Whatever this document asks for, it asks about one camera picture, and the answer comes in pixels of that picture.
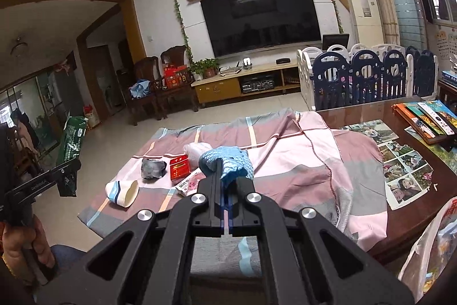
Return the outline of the person's left hand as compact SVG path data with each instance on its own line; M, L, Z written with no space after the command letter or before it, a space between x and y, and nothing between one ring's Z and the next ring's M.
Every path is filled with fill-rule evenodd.
M55 258L50 250L43 225L36 215L33 216L33 226L14 227L6 221L1 222L1 242L3 245L2 258L12 275L24 282L32 282L35 275L29 267L24 249L32 249L38 261L52 269Z

